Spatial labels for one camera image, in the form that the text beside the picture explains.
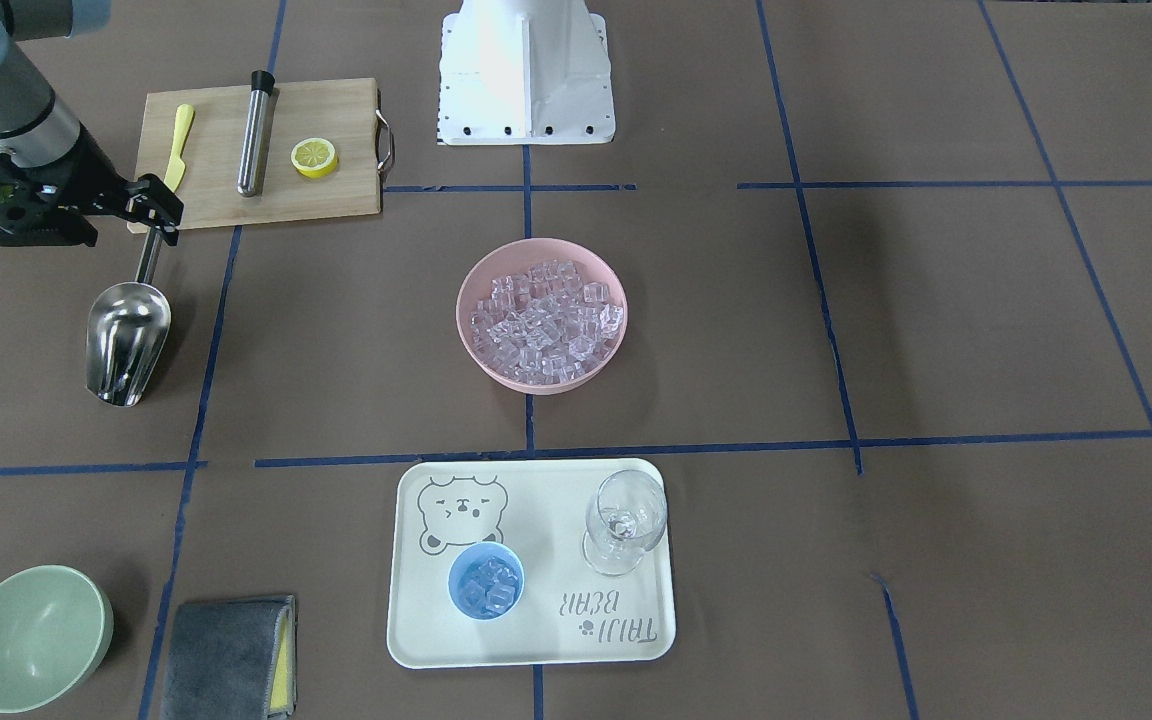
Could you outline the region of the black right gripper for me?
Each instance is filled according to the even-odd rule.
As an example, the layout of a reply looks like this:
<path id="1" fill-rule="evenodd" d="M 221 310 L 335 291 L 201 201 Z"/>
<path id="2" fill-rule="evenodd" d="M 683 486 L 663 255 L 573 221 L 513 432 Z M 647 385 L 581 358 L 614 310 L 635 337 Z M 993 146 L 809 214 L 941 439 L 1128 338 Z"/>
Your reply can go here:
<path id="1" fill-rule="evenodd" d="M 184 204 L 162 179 L 128 182 L 82 127 L 76 146 L 56 161 L 23 168 L 0 152 L 0 247 L 93 247 L 90 217 L 118 217 L 179 245 Z"/>

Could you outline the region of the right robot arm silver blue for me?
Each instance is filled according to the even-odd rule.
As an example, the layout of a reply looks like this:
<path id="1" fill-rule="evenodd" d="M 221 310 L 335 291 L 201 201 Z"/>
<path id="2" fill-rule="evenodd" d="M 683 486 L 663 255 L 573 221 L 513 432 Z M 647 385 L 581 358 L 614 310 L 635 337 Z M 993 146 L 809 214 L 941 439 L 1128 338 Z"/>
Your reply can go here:
<path id="1" fill-rule="evenodd" d="M 20 50 L 109 22 L 109 1 L 0 1 L 0 247 L 93 247 L 92 217 L 116 217 L 177 245 L 184 205 L 162 179 L 126 179 Z"/>

